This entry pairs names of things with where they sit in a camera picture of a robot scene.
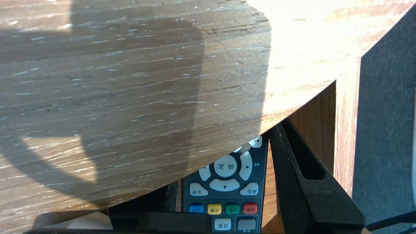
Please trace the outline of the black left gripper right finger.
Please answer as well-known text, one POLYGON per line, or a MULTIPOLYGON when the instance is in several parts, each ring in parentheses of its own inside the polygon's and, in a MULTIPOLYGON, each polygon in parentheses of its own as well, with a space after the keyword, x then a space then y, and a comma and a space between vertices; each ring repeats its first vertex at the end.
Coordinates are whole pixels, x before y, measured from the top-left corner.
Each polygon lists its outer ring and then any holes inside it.
POLYGON ((364 215, 289 119, 269 142, 285 233, 362 233, 364 215))

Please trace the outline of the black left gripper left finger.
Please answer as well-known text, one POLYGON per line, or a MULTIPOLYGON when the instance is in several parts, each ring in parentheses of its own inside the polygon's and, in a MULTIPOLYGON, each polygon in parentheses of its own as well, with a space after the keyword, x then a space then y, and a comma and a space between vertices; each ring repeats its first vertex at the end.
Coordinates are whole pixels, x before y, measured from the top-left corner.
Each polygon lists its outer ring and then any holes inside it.
POLYGON ((111 207, 109 215, 136 216, 146 212, 174 212, 176 210, 177 194, 178 183, 174 182, 148 194, 111 207))

